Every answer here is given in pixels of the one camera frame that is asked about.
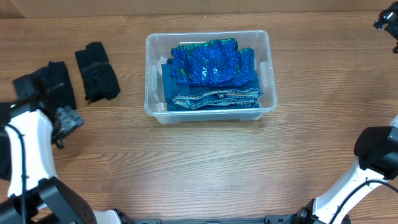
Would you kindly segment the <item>large black garment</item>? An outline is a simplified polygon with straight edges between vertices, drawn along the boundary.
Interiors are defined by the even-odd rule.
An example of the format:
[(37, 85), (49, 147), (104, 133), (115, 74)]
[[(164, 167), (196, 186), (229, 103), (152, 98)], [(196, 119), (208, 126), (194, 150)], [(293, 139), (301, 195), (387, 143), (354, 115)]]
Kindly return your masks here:
[(11, 145), (3, 124), (7, 109), (11, 104), (11, 102), (1, 102), (1, 179), (8, 181), (11, 180), (12, 173)]

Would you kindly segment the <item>blue denim jeans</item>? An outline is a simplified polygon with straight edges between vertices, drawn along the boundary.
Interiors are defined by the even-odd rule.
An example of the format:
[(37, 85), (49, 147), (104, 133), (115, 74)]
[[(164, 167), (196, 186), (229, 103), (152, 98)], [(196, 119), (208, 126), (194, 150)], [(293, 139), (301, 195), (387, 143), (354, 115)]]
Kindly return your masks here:
[(254, 80), (243, 86), (191, 86), (179, 83), (172, 76), (170, 62), (161, 67), (168, 111), (232, 110), (259, 107), (258, 99), (262, 97), (263, 91), (256, 73)]

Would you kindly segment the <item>clear plastic storage bin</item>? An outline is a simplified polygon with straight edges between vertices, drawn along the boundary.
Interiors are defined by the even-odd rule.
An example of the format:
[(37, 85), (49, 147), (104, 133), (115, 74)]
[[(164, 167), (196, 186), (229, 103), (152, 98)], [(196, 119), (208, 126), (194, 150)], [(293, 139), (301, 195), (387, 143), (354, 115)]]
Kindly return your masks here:
[[(215, 39), (236, 39), (240, 48), (254, 49), (254, 68), (264, 92), (253, 109), (169, 111), (164, 95), (162, 65), (171, 58), (171, 49), (178, 45), (199, 44)], [(277, 93), (268, 33), (263, 30), (217, 32), (154, 33), (146, 39), (146, 80), (144, 108), (162, 124), (185, 121), (235, 119), (259, 120), (277, 108)]]

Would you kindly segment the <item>blue sequin fabric bundle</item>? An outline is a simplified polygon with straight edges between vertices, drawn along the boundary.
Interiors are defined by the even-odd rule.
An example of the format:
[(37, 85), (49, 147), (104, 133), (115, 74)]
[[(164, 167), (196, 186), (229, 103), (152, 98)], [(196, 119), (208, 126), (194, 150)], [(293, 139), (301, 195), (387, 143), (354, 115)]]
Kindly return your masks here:
[(254, 80), (254, 50), (236, 39), (179, 45), (171, 49), (171, 75), (192, 86), (244, 86)]

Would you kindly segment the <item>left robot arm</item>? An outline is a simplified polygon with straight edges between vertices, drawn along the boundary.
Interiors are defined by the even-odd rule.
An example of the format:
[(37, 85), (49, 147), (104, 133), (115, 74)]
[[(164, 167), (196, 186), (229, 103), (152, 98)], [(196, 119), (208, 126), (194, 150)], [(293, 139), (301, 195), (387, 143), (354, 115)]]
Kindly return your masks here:
[(40, 209), (51, 213), (40, 223), (121, 224), (114, 210), (94, 211), (57, 176), (52, 146), (84, 120), (69, 106), (53, 107), (41, 79), (24, 75), (13, 81), (18, 99), (6, 110), (4, 130), (11, 147), (8, 199), (1, 204), (1, 223), (33, 223)]

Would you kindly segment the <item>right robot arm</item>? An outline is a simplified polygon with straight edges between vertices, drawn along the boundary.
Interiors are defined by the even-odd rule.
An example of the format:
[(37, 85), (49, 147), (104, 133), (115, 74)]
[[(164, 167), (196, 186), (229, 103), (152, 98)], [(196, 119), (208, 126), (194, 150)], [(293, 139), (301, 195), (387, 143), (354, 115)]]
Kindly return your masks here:
[(348, 213), (371, 191), (397, 177), (397, 118), (388, 126), (366, 128), (354, 145), (354, 161), (323, 195), (282, 223), (350, 223)]

